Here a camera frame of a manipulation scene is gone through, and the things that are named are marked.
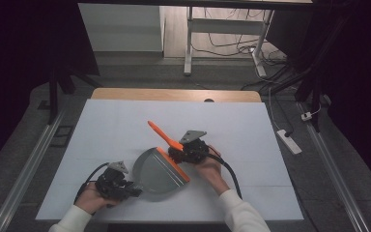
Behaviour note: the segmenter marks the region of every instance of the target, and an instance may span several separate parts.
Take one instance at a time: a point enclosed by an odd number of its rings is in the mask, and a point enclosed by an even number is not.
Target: white cable
[[[279,131],[281,131],[281,128],[276,124],[275,120],[273,119],[272,105],[271,105],[271,88],[268,89],[268,101],[270,102],[270,112],[271,112],[273,124],[278,128]]]
[[[319,109],[317,111],[311,113],[311,115],[314,115],[314,114],[318,113],[319,111],[321,111],[321,104],[320,103],[319,103]]]

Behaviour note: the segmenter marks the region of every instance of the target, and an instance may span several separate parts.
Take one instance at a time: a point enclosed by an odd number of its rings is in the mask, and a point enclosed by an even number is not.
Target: wall
[[[94,51],[162,51],[163,8],[79,4]]]

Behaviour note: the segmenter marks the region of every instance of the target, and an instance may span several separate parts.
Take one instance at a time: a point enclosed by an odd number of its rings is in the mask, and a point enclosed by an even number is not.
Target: black floor
[[[195,61],[192,76],[183,76],[181,60],[136,59],[122,60],[124,65],[102,66],[101,77],[94,79],[104,87],[121,88],[169,88],[169,89],[213,89],[240,90],[245,84],[258,81],[252,69],[252,61]],[[278,67],[268,67],[272,74]],[[71,96],[59,93],[61,101],[69,98],[70,104],[61,127],[72,129],[80,112],[94,88],[80,79],[73,78],[76,92]],[[263,84],[247,87],[245,91],[259,90]],[[336,193],[321,157],[313,144],[306,124],[300,119],[294,89],[287,89],[271,98],[272,112],[276,124],[282,129],[294,128],[292,137],[303,153],[293,156],[279,142],[282,156],[295,185],[304,221],[268,221],[271,231],[355,231],[348,213]],[[262,97],[270,110],[268,96]],[[22,120],[0,152],[0,207],[6,199],[14,181],[28,159],[48,120],[48,110],[42,107],[48,101],[48,85],[44,84],[31,93],[30,104]],[[371,172],[363,160],[336,128],[327,115],[328,104],[321,110],[321,133],[371,230]],[[8,231],[47,231],[53,222],[35,221],[51,180],[66,150],[66,138],[53,138],[29,189],[8,227]],[[113,225],[116,231],[164,231],[163,226]],[[106,231],[105,224],[90,224],[86,231]]]

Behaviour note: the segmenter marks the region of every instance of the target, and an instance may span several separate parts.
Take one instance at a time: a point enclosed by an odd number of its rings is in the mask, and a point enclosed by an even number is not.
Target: orange handle
[[[176,150],[179,150],[179,151],[182,151],[183,150],[183,144],[181,144],[181,143],[179,143],[179,142],[177,142],[177,141],[175,141],[175,140],[173,140],[173,139],[171,139],[171,138],[169,138],[156,124],[154,124],[152,121],[148,121],[147,122],[149,125],[150,125],[150,127],[158,134],[158,135],[160,135],[160,137],[162,138],[162,139],[164,139],[166,142],[167,142],[167,144],[170,146],[170,147],[172,147],[172,148],[174,148],[174,149],[176,149]]]

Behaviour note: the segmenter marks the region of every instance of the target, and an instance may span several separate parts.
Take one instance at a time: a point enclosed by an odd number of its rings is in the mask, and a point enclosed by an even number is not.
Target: white sleeve
[[[49,232],[82,232],[89,222],[91,215],[72,205],[65,216],[50,227]]]
[[[219,202],[225,212],[225,223],[233,232],[270,232],[260,214],[242,201],[233,189],[224,191]]]

